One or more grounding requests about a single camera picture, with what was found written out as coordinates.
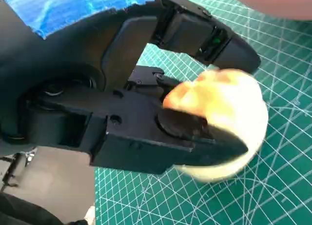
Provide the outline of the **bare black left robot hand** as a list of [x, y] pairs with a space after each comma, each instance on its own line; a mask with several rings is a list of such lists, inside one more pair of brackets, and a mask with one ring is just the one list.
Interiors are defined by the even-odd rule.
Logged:
[[190, 0], [0, 0], [0, 153], [48, 146], [149, 174], [247, 153], [220, 125], [162, 107], [179, 81], [137, 64], [148, 43], [249, 74], [261, 63]]

